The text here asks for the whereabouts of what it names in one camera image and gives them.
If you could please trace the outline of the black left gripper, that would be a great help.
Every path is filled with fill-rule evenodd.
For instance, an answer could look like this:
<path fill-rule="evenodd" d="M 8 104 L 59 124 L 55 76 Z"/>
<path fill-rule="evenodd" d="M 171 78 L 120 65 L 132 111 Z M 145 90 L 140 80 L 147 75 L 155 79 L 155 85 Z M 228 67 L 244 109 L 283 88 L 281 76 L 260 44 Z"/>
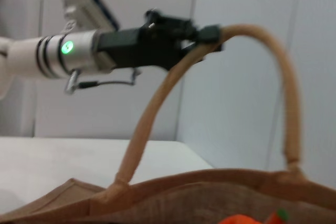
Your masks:
<path fill-rule="evenodd" d="M 144 17 L 145 24 L 141 27 L 99 36 L 98 51 L 107 53 L 114 61 L 113 69 L 156 66 L 169 71 L 189 52 L 183 48 L 183 41 L 220 43 L 222 39 L 220 25 L 205 26 L 198 31 L 192 20 L 163 15 L 157 9 L 148 10 Z M 222 43 L 210 54 L 224 48 Z"/>

